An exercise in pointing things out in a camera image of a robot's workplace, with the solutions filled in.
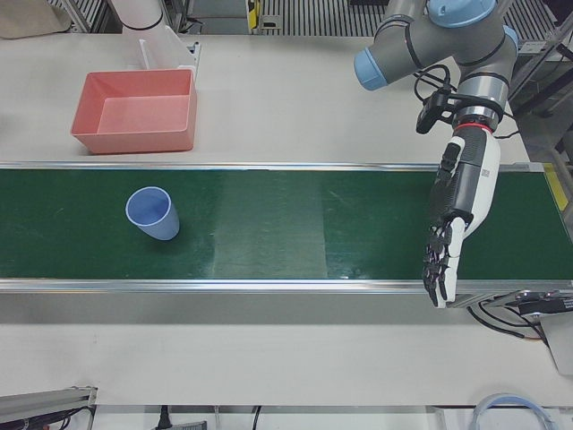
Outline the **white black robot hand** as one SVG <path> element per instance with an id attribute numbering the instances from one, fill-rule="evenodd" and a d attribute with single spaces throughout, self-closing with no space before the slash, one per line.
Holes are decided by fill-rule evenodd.
<path id="1" fill-rule="evenodd" d="M 465 124 L 453 131 L 430 193 L 423 258 L 423 284 L 438 308 L 456 298 L 462 245 L 489 213 L 499 167 L 500 145 L 489 128 Z"/>

